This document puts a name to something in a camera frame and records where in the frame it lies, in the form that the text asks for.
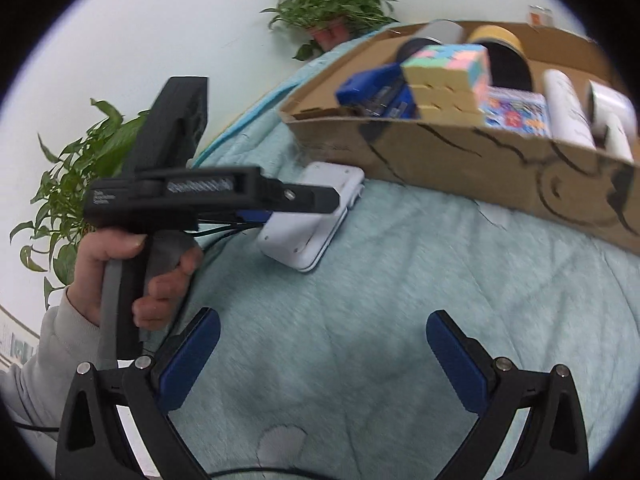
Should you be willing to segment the grey sleeve forearm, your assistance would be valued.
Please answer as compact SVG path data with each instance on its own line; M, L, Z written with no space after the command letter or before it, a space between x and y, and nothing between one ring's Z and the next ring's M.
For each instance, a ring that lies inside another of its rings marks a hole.
M9 413L32 426L58 426L77 365L98 359L99 336L99 327L64 295L43 317L36 353L1 374L1 397Z

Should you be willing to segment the person's left hand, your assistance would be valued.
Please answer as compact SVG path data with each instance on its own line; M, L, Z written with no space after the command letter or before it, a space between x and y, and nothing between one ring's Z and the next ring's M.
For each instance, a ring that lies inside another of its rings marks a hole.
M104 229L87 234L80 242L74 281L66 296L72 306L95 326L100 325L103 273L107 261L131 259L142 251L145 236L119 229ZM187 250L170 272L154 276L148 293L132 305L134 324L144 330L161 330L171 321L180 301L186 296L191 276L203 260L198 246Z

